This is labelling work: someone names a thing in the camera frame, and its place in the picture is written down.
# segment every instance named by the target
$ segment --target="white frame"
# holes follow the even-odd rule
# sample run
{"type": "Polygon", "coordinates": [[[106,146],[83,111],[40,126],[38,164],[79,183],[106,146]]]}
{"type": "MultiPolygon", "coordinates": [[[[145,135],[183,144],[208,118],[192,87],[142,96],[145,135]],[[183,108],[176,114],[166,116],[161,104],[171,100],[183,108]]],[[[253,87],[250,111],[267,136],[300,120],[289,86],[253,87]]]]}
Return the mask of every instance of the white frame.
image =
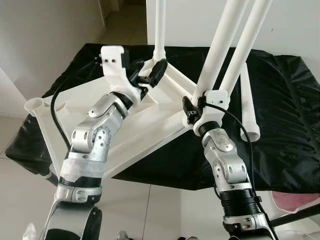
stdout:
{"type": "MultiPolygon", "coordinates": [[[[256,0],[254,3],[220,87],[228,95],[243,69],[271,2],[272,0],[256,0]]],[[[189,97],[196,105],[197,97],[213,88],[247,3],[248,0],[227,0],[197,85],[169,63],[160,83],[137,108],[130,110],[129,117],[112,142],[104,178],[112,178],[189,130],[183,125],[185,114],[182,110],[182,97],[189,97]]],[[[155,63],[165,58],[165,16],[166,0],[156,0],[153,58],[144,63],[140,76],[148,75],[155,63]]],[[[85,119],[90,107],[108,92],[108,88],[107,81],[102,77],[60,93],[56,101],[56,114],[69,139],[75,126],[85,119]]],[[[40,101],[31,99],[26,103],[26,110],[37,118],[54,169],[59,176],[67,148],[50,114],[51,99],[52,96],[40,101]]],[[[253,108],[252,100],[248,102],[253,108]]],[[[248,114],[250,115],[247,117],[254,118],[255,122],[254,111],[248,114]]]]}

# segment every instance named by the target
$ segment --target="black bar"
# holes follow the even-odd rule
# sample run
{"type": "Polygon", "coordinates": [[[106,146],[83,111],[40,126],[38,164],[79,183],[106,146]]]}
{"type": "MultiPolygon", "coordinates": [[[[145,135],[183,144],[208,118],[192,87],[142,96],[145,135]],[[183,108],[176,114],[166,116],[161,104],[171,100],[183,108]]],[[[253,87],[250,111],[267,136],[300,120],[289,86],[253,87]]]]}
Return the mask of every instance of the black bar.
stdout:
{"type": "Polygon", "coordinates": [[[276,226],[291,223],[293,221],[297,221],[300,219],[305,219],[307,217],[311,217],[317,214],[320,214],[320,203],[317,205],[308,207],[306,209],[303,209],[301,211],[298,211],[297,213],[292,213],[292,214],[285,215],[283,217],[273,219],[271,221],[271,225],[273,227],[276,227],[276,226]]]}

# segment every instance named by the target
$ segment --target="pink object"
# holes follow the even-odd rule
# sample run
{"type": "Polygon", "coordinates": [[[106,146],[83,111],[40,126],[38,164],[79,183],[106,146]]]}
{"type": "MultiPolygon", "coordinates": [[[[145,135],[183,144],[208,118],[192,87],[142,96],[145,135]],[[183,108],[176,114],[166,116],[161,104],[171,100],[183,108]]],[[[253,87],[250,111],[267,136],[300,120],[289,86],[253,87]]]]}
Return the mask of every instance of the pink object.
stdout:
{"type": "Polygon", "coordinates": [[[275,205],[279,209],[294,213],[300,209],[303,209],[303,206],[316,200],[320,200],[320,193],[301,194],[273,191],[272,197],[275,205]]]}

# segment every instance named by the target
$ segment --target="black plastic sheet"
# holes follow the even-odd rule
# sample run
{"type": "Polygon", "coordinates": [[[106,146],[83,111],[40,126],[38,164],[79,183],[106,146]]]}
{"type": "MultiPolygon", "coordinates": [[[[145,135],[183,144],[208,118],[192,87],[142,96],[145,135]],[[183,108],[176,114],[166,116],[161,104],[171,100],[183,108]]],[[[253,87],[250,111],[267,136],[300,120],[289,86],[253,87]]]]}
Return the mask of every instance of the black plastic sheet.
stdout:
{"type": "MultiPolygon", "coordinates": [[[[93,61],[102,45],[87,43],[68,69],[44,95],[50,96],[66,76],[93,61]]],[[[127,46],[130,59],[148,60],[153,46],[127,46]]],[[[195,83],[208,47],[166,47],[173,66],[195,83]]],[[[234,48],[227,54],[214,89],[218,89],[234,48]]],[[[274,56],[252,50],[247,59],[256,120],[261,138],[253,144],[254,177],[257,190],[286,193],[320,192],[320,87],[301,57],[274,56]]],[[[65,89],[103,75],[101,67],[90,64],[65,89]]],[[[241,90],[237,83],[229,111],[241,119],[241,90]]],[[[223,118],[223,128],[237,145],[238,154],[249,166],[248,145],[240,139],[240,128],[223,118]]],[[[51,159],[37,120],[24,121],[6,155],[35,174],[46,175],[51,159]]],[[[188,131],[161,147],[114,178],[197,190],[213,186],[213,173],[204,157],[199,137],[188,131]]]]}

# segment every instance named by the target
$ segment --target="white pipe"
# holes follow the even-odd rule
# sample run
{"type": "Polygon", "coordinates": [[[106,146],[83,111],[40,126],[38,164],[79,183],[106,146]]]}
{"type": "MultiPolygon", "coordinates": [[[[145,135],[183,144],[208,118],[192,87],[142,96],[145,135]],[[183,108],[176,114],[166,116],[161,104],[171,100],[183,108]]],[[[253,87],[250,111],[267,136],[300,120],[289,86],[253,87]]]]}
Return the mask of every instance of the white pipe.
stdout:
{"type": "Polygon", "coordinates": [[[230,97],[244,62],[247,60],[249,52],[254,45],[262,23],[265,20],[272,0],[256,0],[249,18],[244,26],[243,32],[231,58],[229,67],[223,77],[220,90],[228,92],[230,97]]]}
{"type": "Polygon", "coordinates": [[[165,33],[166,33],[166,1],[155,2],[155,39],[153,59],[159,61],[166,58],[165,33]]]}
{"type": "Polygon", "coordinates": [[[214,87],[247,4],[248,0],[228,0],[226,2],[192,95],[191,102],[193,105],[196,106],[198,104],[198,97],[201,97],[205,91],[212,90],[214,87]]]}
{"type": "MultiPolygon", "coordinates": [[[[255,142],[260,139],[260,128],[257,125],[254,102],[252,99],[251,86],[248,74],[247,64],[244,63],[240,75],[241,83],[241,109],[242,109],[242,125],[247,131],[250,141],[255,142]]],[[[247,142],[247,138],[240,130],[240,137],[247,142]]]]}

